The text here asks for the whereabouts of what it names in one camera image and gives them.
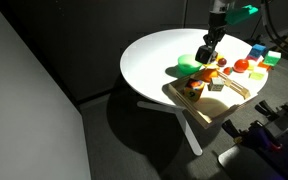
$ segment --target wooden tray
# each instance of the wooden tray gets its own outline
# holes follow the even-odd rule
[[[203,71],[200,70],[190,76],[177,79],[169,83],[168,88],[172,95],[176,96],[183,103],[190,114],[205,129],[242,108],[257,95],[251,95],[248,89],[229,79],[226,74],[218,71],[219,77],[223,79],[225,84],[222,91],[209,91],[207,83],[200,99],[197,102],[192,102],[183,95],[184,86],[189,78],[200,79]]]

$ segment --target gray floor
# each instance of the gray floor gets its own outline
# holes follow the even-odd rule
[[[81,106],[93,180],[230,179],[217,157],[234,143],[220,124],[204,130],[188,116],[204,151],[196,157],[175,115],[138,108],[136,102],[145,99],[122,79],[116,81],[116,86],[122,88]],[[265,117],[254,109],[262,100],[271,107],[288,102],[285,58],[270,72],[259,95],[226,119],[242,130],[254,120],[266,123]]]

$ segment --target table top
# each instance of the table top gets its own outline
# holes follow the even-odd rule
[[[204,45],[203,36],[207,30],[172,29],[156,32],[132,43],[123,53],[120,68],[127,83],[142,96],[160,104],[182,106],[170,98],[165,85],[185,76],[177,68],[177,60],[183,54],[196,54]],[[230,35],[218,43],[216,51],[227,59],[227,66],[233,66],[238,59],[245,58],[251,46]],[[229,78],[257,94],[267,80],[248,78],[248,73],[233,72]]]

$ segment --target green object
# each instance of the green object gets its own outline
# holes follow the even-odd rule
[[[178,67],[186,75],[199,71],[202,65],[195,60],[195,55],[192,54],[184,54],[178,58]]]
[[[247,5],[241,9],[232,9],[227,11],[225,21],[227,24],[235,25],[241,21],[244,21],[258,12],[258,8],[252,5]]]
[[[281,59],[281,53],[275,51],[268,51],[264,58],[264,64],[269,66],[275,66],[277,62]]]

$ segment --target green cube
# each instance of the green cube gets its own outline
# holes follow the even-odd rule
[[[277,62],[281,59],[281,53],[275,51],[268,51],[264,58],[264,64],[269,66],[275,66]]]

